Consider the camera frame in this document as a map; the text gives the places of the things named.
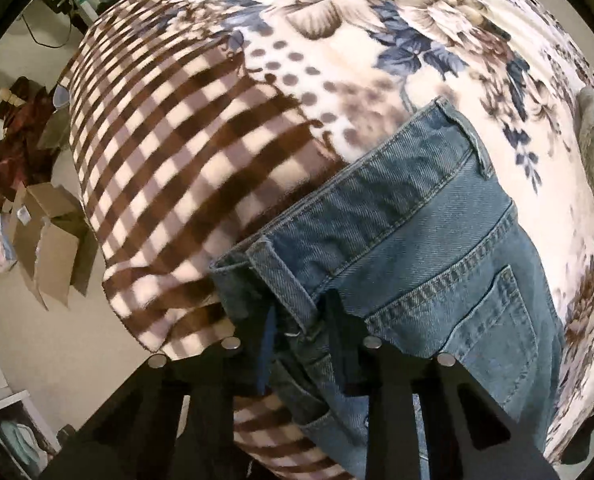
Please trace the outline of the blue denim jeans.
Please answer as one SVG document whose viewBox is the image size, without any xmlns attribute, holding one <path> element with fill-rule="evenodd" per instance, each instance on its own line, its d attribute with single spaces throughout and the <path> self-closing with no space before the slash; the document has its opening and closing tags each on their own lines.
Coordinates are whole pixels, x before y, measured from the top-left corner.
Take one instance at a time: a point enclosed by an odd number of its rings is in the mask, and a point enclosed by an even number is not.
<svg viewBox="0 0 594 480">
<path fill-rule="evenodd" d="M 272 390 L 302 433 L 363 478 L 367 403 L 341 393 L 316 304 L 336 290 L 409 356 L 452 354 L 544 445 L 562 323 L 541 260 L 476 130 L 446 99 L 419 110 L 210 266 L 227 316 L 277 315 Z"/>
</svg>

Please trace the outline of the brown cardboard box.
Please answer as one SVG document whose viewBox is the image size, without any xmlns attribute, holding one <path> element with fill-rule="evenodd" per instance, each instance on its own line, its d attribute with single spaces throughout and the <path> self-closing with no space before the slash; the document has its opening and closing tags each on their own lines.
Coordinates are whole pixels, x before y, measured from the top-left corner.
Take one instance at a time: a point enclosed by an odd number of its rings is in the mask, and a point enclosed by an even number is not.
<svg viewBox="0 0 594 480">
<path fill-rule="evenodd" d="M 97 243 L 79 200 L 63 186 L 20 188 L 8 234 L 21 276 L 44 309 L 65 307 L 72 290 L 88 293 Z"/>
</svg>

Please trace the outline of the dark red cloth pile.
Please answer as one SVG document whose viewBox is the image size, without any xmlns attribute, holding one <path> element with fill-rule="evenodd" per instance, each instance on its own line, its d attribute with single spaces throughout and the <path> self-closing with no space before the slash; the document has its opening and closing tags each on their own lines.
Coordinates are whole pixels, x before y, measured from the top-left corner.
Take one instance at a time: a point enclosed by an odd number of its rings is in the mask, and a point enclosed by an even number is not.
<svg viewBox="0 0 594 480">
<path fill-rule="evenodd" d="M 40 140 L 55 107 L 53 93 L 21 76 L 12 84 L 12 95 L 20 106 L 1 102 L 4 136 L 0 140 L 0 211 L 15 200 L 22 185 L 50 182 L 58 148 L 41 148 Z"/>
</svg>

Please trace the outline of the floral bed blanket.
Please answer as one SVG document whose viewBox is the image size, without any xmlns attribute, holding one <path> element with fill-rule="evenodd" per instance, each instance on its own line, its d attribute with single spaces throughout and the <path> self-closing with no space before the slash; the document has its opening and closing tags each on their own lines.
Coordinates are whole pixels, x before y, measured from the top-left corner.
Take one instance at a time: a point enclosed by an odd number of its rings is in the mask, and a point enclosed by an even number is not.
<svg viewBox="0 0 594 480">
<path fill-rule="evenodd" d="M 544 457 L 594 413 L 594 192 L 577 96 L 594 73 L 536 0 L 122 0 L 65 74 L 70 146 L 114 314 L 146 349 L 232 336 L 210 266 L 448 100 L 472 124 L 562 323 Z M 283 479 L 359 479 L 269 384 L 234 445 Z"/>
</svg>

